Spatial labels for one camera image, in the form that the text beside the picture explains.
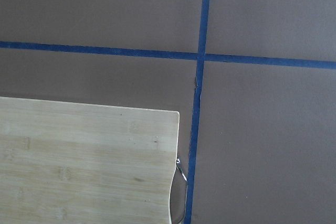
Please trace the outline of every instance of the gray surface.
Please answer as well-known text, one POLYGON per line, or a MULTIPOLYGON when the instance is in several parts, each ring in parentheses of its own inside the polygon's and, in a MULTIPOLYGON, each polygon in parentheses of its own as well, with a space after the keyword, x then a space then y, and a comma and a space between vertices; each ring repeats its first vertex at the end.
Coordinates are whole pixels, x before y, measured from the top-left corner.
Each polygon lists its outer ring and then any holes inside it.
POLYGON ((335 83, 206 62, 192 223, 336 223, 335 83))
MULTIPOLYGON (((0 49, 0 96, 180 112, 178 154, 187 171, 195 61, 0 49)), ((173 221, 185 184, 176 173, 173 221)))
POLYGON ((202 0, 0 0, 0 40, 196 52, 202 0))
POLYGON ((335 0, 211 0, 207 53, 336 60, 335 0))

